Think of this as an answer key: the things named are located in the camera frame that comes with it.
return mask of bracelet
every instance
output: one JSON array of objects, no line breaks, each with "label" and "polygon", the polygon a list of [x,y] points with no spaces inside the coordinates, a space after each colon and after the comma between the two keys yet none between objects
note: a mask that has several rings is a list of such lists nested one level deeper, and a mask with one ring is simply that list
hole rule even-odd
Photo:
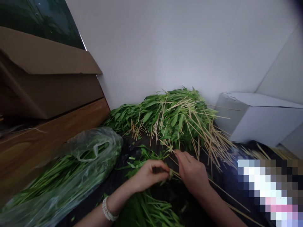
[{"label": "bracelet", "polygon": [[103,210],[103,213],[104,213],[105,217],[107,218],[107,220],[114,222],[114,221],[116,221],[118,219],[119,215],[118,216],[113,216],[110,213],[110,211],[107,208],[107,204],[106,204],[107,197],[105,197],[105,199],[103,200],[102,210]]}]

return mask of white cardboard box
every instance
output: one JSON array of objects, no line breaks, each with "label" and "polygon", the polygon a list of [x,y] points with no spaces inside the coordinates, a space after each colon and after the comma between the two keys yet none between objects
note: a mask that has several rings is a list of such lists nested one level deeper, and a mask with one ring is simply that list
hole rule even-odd
[{"label": "white cardboard box", "polygon": [[225,92],[219,97],[218,127],[230,141],[255,140],[275,147],[303,123],[303,105],[252,93]]}]

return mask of left hand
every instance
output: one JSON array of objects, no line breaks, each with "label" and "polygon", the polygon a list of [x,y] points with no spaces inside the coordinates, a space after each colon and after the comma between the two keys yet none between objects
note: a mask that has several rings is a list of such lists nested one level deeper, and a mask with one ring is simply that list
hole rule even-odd
[{"label": "left hand", "polygon": [[[160,167],[166,172],[154,174],[152,169]],[[169,167],[161,160],[147,160],[147,162],[140,168],[140,170],[128,180],[129,186],[132,188],[133,193],[141,192],[155,183],[166,180],[169,178]]]}]

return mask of cardboard box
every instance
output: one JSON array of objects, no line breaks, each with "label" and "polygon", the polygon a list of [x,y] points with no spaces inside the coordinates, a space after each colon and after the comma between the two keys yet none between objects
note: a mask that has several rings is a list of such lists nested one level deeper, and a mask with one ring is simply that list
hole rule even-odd
[{"label": "cardboard box", "polygon": [[104,97],[88,51],[0,27],[0,114],[49,119]]},{"label": "cardboard box", "polygon": [[230,141],[275,147],[303,122],[303,106],[270,96],[226,92],[219,97],[216,123]]}]

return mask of wooden surface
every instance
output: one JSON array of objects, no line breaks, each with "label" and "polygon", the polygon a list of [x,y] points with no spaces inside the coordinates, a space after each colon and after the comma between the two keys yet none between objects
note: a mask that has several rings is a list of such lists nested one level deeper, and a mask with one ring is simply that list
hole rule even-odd
[{"label": "wooden surface", "polygon": [[0,140],[0,206],[24,189],[59,154],[58,148],[83,130],[97,127],[110,113],[106,99]]}]

